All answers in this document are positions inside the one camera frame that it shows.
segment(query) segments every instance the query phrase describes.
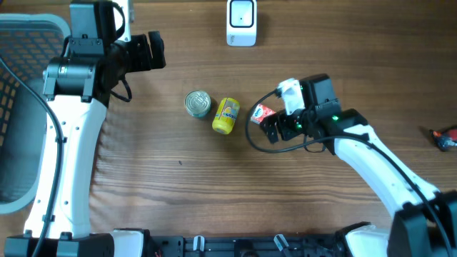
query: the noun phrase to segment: gray plastic bin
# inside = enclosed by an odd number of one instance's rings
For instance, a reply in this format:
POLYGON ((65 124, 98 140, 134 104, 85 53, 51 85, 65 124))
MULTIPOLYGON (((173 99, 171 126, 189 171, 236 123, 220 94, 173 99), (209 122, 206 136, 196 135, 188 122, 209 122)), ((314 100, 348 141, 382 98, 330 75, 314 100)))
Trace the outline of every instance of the gray plastic bin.
MULTIPOLYGON (((0 14, 0 55, 35 91, 61 53, 69 25, 52 14, 0 14)), ((0 214, 33 201, 38 187, 46 112, 0 64, 0 214)))

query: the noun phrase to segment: tin can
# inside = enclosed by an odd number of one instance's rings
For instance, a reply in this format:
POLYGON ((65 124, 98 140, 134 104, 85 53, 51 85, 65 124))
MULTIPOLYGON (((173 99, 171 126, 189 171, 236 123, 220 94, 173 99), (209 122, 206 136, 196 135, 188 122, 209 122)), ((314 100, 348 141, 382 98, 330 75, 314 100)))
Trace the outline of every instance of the tin can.
POLYGON ((185 105, 192 117, 203 118, 211 110, 211 98, 203 90, 192 91, 187 94, 185 105))
POLYGON ((224 135, 230 133, 235 125, 240 103, 232 98, 224 98, 219 104, 216 117, 213 120, 213 129, 224 135))

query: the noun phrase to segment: wooden table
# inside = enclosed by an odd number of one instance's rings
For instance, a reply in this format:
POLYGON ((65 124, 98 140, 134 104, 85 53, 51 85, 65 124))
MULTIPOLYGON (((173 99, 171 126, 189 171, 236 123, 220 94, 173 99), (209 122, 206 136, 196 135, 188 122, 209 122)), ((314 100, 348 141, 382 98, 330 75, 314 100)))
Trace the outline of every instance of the wooden table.
MULTIPOLYGON (((133 34, 160 30, 167 67, 129 74, 134 100, 111 99, 90 191, 94 232, 152 235, 328 233, 359 221, 391 222, 358 174, 329 152, 252 149, 243 122, 252 104, 295 77, 327 73, 344 109, 443 191, 456 187, 456 152, 424 135, 456 122, 457 34, 452 1, 262 1, 251 48, 226 45, 226 2, 136 4, 133 34), (234 131, 184 108, 195 89, 240 101, 234 131)), ((69 19, 67 5, 1 7, 69 19)), ((124 93, 120 86, 118 91, 124 93)), ((279 110, 281 101, 267 105, 279 110)), ((253 137, 269 146, 258 128, 253 137)), ((275 145, 275 148, 286 146, 275 145)), ((28 211, 0 217, 0 247, 28 211)))

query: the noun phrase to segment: yellow can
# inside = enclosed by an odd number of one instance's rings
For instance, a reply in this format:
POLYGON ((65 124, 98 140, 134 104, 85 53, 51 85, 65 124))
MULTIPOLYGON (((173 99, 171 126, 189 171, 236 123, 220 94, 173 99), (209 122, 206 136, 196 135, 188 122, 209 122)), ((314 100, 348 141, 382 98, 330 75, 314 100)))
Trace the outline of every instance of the yellow can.
POLYGON ((213 129, 224 135, 230 133, 235 125, 239 110, 240 103, 237 100, 229 97, 222 99, 217 109, 216 117, 214 117, 213 129))

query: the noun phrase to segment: silver can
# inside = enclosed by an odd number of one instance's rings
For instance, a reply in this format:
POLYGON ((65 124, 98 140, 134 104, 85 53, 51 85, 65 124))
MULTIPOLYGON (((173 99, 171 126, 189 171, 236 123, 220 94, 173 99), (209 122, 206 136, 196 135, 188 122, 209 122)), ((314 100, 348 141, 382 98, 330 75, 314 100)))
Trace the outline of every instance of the silver can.
POLYGON ((187 94, 185 104, 187 112, 196 118, 203 118, 211 110, 211 98, 203 90, 187 94))

